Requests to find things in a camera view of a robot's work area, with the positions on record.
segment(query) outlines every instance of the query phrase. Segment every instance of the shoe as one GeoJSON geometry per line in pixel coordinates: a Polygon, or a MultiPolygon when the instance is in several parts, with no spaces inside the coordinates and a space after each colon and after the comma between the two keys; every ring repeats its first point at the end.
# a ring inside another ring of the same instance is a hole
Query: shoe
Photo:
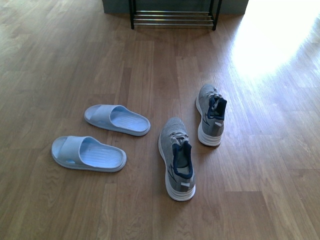
{"type": "Polygon", "coordinates": [[[198,127],[198,138],[207,146],[218,146],[224,132],[224,121],[227,101],[211,84],[204,85],[195,101],[201,114],[198,127]]]}
{"type": "Polygon", "coordinates": [[[165,163],[165,187],[176,201],[187,201],[196,192],[195,173],[191,162],[191,145],[186,127],[177,117],[164,125],[158,141],[165,163]]]}

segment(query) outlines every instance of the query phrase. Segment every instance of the wall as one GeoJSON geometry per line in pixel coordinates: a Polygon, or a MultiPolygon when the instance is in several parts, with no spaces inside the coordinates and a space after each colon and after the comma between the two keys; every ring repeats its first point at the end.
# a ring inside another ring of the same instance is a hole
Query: wall
{"type": "MultiPolygon", "coordinates": [[[[246,12],[249,0],[222,0],[221,14],[240,14],[246,12]]],[[[129,0],[102,0],[106,14],[129,13],[129,0]]],[[[136,0],[137,10],[158,11],[201,11],[209,10],[209,0],[136,0]]]]}

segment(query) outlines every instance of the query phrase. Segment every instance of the metal rail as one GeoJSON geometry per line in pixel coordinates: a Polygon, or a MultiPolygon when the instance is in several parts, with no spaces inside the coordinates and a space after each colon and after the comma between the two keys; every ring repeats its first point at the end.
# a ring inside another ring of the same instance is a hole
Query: metal rail
{"type": "Polygon", "coordinates": [[[222,0],[218,0],[213,15],[214,0],[210,1],[209,11],[158,11],[137,10],[136,0],[129,0],[131,28],[135,26],[190,26],[211,27],[216,30],[222,0]]]}

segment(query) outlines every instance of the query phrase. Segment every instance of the shoelace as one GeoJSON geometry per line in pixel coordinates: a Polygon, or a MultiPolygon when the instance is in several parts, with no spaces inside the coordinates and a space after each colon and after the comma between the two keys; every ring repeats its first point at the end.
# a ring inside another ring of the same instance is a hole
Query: shoelace
{"type": "Polygon", "coordinates": [[[215,110],[218,106],[218,103],[219,103],[219,98],[222,98],[222,95],[217,93],[217,89],[215,88],[214,91],[209,91],[207,93],[207,96],[210,98],[210,97],[214,97],[214,98],[218,98],[217,101],[215,101],[213,107],[212,107],[212,110],[215,110]]]}
{"type": "Polygon", "coordinates": [[[189,138],[189,136],[182,131],[174,131],[169,135],[169,137],[172,144],[178,144],[179,146],[181,146],[189,138]]]}

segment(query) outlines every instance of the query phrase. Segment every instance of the light blue slide sandal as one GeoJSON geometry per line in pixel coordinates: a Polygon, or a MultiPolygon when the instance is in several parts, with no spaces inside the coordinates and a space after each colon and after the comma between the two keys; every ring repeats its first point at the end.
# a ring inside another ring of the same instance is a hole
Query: light blue slide sandal
{"type": "Polygon", "coordinates": [[[51,148],[53,159],[68,169],[113,173],[127,161],[120,148],[102,144],[91,136],[61,136],[51,148]]]}
{"type": "Polygon", "coordinates": [[[84,119],[96,127],[133,136],[143,136],[151,127],[144,116],[121,105],[91,106],[85,111],[84,119]]]}

